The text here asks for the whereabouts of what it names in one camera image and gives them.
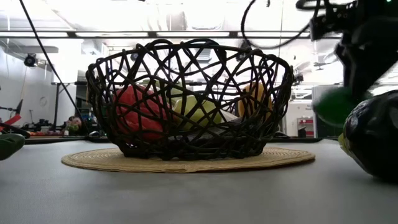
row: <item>green apple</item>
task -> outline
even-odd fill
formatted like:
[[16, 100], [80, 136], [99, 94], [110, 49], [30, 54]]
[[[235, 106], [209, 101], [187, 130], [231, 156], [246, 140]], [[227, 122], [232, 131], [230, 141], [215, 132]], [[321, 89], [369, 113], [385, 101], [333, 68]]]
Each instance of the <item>green apple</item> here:
[[[182, 101], [183, 99], [179, 99], [175, 102], [174, 106], [173, 106], [173, 110], [176, 113], [181, 114], [181, 110], [182, 110]], [[185, 105], [185, 111], [184, 111], [184, 115], [187, 115], [192, 108], [197, 104], [197, 99], [195, 98], [195, 96], [187, 96], [187, 102]], [[210, 111], [212, 111], [213, 109], [216, 108], [216, 105], [208, 100], [204, 101], [202, 103], [203, 108], [205, 109], [206, 113], [209, 113]], [[202, 117], [204, 117], [204, 112], [202, 111], [201, 108], [198, 108], [194, 114], [190, 117], [191, 121], [194, 122], [198, 122]], [[209, 117], [212, 118], [214, 116], [214, 113], [209, 114]], [[180, 124], [183, 120], [177, 116], [175, 116], [175, 121]], [[216, 124], [221, 123], [222, 118], [219, 112], [217, 112], [216, 116], [214, 117], [213, 122]], [[207, 118], [203, 119], [202, 121], [200, 121], [199, 125], [202, 127], [205, 127], [207, 124], [209, 123], [209, 120]], [[189, 130], [191, 127], [193, 126], [193, 124], [191, 123], [186, 123], [184, 125], [184, 127], [182, 128], [183, 130]]]

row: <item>eggplant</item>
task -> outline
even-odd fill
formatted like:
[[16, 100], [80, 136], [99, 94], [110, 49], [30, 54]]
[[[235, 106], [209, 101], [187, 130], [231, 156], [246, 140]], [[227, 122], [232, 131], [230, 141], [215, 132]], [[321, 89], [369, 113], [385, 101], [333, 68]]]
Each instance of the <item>eggplant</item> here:
[[367, 173], [398, 181], [398, 90], [362, 101], [348, 115], [343, 148]]

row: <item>black woven basket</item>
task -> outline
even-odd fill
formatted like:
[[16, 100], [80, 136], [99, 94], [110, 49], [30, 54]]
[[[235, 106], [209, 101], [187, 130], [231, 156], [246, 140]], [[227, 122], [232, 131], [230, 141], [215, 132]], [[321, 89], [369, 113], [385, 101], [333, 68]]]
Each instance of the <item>black woven basket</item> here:
[[[203, 81], [189, 81], [194, 75]], [[197, 160], [259, 155], [287, 111], [294, 76], [259, 49], [160, 39], [99, 58], [86, 78], [99, 124], [126, 157]], [[237, 108], [238, 118], [224, 112]]]

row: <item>desk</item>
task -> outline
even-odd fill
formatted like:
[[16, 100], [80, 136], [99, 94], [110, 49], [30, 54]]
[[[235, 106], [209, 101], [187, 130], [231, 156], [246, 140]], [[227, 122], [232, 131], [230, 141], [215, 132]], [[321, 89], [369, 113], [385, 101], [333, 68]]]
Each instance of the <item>desk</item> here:
[[25, 146], [0, 162], [0, 223], [398, 223], [398, 186], [367, 175], [337, 142], [270, 145], [317, 159], [246, 172], [128, 174], [60, 162], [112, 144]]

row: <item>fluorescent light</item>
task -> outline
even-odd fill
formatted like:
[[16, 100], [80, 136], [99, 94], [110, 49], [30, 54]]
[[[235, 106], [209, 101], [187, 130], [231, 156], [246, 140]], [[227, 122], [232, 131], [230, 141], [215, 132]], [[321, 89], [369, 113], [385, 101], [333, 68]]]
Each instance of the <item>fluorescent light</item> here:
[[[66, 32], [38, 32], [39, 37], [68, 37]], [[0, 37], [34, 37], [33, 32], [1, 32]]]
[[186, 32], [156, 32], [158, 37], [228, 37], [229, 32], [186, 31]]
[[148, 37], [147, 32], [76, 32], [78, 37]]
[[[298, 32], [245, 32], [246, 37], [294, 37]], [[300, 37], [308, 37], [309, 32], [300, 34]], [[238, 32], [238, 37], [242, 37], [242, 33]]]

